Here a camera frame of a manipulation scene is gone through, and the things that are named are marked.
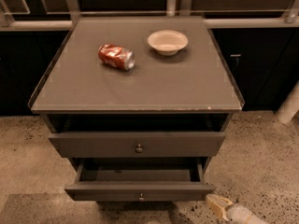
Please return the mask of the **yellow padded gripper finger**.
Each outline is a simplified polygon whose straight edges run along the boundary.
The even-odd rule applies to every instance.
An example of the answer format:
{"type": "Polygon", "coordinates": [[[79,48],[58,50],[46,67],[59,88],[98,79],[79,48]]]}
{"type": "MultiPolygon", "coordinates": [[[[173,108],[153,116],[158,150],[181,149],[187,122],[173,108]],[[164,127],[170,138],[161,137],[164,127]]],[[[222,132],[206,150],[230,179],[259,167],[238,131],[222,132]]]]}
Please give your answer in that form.
{"type": "Polygon", "coordinates": [[[208,194],[206,196],[206,204],[218,219],[224,219],[227,221],[227,209],[234,203],[222,196],[208,194]]]}

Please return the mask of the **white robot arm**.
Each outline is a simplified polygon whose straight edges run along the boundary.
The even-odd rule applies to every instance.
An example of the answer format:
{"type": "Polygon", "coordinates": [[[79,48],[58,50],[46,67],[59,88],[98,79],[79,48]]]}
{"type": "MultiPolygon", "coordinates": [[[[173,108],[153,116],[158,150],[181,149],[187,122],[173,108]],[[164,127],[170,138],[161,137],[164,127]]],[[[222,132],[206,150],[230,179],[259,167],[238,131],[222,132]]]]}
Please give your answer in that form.
{"type": "Polygon", "coordinates": [[[268,224],[242,204],[216,194],[208,194],[206,204],[218,219],[225,220],[227,224],[268,224]]]}

